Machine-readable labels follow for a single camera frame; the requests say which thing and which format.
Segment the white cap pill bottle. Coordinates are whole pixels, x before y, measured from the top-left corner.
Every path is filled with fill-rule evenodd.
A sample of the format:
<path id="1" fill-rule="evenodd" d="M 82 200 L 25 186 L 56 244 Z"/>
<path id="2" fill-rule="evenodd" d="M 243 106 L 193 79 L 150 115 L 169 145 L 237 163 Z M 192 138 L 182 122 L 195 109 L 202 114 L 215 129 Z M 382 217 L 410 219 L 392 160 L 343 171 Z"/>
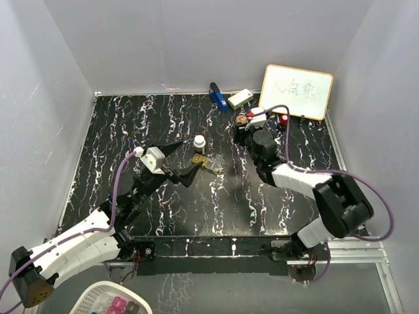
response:
<path id="1" fill-rule="evenodd" d="M 195 153 L 205 155 L 206 140 L 203 135 L 196 135 L 194 137 L 193 147 Z"/>

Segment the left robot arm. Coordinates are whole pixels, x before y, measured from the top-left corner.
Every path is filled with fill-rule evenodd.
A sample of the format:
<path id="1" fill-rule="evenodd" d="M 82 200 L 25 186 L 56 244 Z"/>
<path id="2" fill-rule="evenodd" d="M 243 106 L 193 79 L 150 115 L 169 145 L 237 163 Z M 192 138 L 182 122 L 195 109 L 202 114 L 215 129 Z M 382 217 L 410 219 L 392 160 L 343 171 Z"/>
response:
<path id="1" fill-rule="evenodd" d="M 166 158 L 182 141 L 136 147 L 121 161 L 113 189 L 106 201 L 84 220 L 41 245 L 15 249 L 10 256 L 9 278 L 1 292 L 12 285 L 28 309 L 44 302 L 55 287 L 96 264 L 118 258 L 127 261 L 136 247 L 125 239 L 125 227 L 139 215 L 138 207 L 166 181 L 188 188 L 202 163 L 172 169 Z"/>

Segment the clear jar lid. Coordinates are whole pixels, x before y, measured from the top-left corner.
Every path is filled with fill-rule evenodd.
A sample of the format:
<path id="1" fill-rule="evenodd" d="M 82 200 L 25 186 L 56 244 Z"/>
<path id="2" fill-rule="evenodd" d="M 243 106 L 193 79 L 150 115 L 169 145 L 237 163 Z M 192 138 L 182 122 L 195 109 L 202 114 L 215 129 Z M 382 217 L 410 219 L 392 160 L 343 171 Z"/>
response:
<path id="1" fill-rule="evenodd" d="M 245 115 L 239 114 L 236 117 L 235 123 L 239 126 L 246 125 L 248 123 L 247 117 Z"/>

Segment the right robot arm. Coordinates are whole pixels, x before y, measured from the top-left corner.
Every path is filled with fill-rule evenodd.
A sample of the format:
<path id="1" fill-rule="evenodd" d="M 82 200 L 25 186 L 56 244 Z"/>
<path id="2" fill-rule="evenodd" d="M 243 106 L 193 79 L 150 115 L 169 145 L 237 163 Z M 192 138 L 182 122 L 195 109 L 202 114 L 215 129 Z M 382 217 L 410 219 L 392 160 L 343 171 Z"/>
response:
<path id="1" fill-rule="evenodd" d="M 264 247 L 267 254 L 305 260 L 314 254 L 317 245 L 343 238 L 373 217 L 372 205 L 353 178 L 292 169 L 278 157 L 271 132 L 237 122 L 233 141 L 247 149 L 262 182 L 309 197 L 319 211 L 319 217 L 292 234 L 287 243 Z"/>

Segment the yellow clear weekly pill organizer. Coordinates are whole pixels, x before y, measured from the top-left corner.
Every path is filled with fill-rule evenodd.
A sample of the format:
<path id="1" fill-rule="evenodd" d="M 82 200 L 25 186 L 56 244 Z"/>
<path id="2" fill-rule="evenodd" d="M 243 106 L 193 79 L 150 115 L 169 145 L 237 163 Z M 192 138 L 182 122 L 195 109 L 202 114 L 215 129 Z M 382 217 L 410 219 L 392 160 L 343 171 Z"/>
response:
<path id="1" fill-rule="evenodd" d="M 207 156 L 203 156 L 200 154 L 195 154 L 192 157 L 192 162 L 194 164 L 198 164 L 202 162 L 202 169 L 209 171 L 211 173 L 222 173 L 223 172 L 223 156 L 220 154 L 216 154 L 214 158 L 210 158 Z"/>

